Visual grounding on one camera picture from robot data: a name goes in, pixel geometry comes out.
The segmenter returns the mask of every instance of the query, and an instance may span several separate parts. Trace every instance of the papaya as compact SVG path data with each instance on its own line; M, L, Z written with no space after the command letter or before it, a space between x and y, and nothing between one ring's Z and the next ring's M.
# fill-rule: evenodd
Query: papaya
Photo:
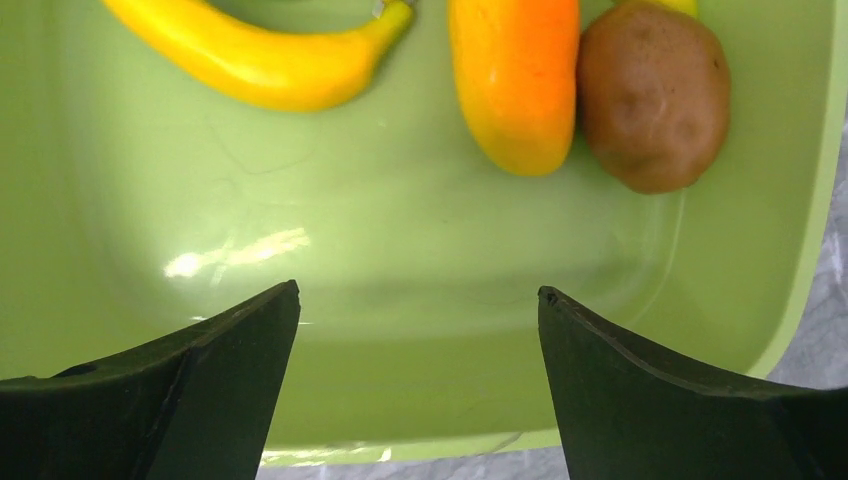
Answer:
M578 0L448 0L459 107L486 156L515 175L557 170L571 149Z

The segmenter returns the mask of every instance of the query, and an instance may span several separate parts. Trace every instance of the yellow fruit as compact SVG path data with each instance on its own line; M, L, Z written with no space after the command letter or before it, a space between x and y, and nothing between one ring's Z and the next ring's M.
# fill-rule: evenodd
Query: yellow fruit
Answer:
M259 107L315 111L344 103L371 82L374 67L413 17L384 0L379 18L326 34L272 32L204 0L102 0L155 50L197 80Z
M613 0L615 3L622 3L628 0ZM661 3L669 8L687 13L695 18L698 17L698 2L697 0L651 0Z

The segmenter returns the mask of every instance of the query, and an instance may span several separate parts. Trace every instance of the countertop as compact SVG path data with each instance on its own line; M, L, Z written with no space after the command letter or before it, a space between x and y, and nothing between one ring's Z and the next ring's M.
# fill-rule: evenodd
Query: countertop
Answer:
M814 388L848 385L848 118L827 230L798 332L769 379ZM257 480L547 480L568 478L560 448L440 459L319 467L262 468Z

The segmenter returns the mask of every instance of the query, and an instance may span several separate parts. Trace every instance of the green plastic tub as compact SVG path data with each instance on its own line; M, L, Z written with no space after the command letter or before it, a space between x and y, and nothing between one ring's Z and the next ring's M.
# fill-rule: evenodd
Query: green plastic tub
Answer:
M294 31L350 27L372 6L215 3ZM584 1L584 24L609 5ZM0 378L55 374L289 278L303 316L267 464L558 444L543 284L767 374L828 210L848 2L703 0L734 76L732 130L696 186L651 197L579 136L554 175L498 170L460 116L445 0L418 11L365 95L295 115L197 83L98 0L0 1Z

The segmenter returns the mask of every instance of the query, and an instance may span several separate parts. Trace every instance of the kiwi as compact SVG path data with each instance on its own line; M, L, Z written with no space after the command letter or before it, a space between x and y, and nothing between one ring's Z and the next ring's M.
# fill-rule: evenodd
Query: kiwi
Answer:
M583 33L580 123L603 168L645 194L688 187L713 164L730 126L721 43L697 19L629 0Z

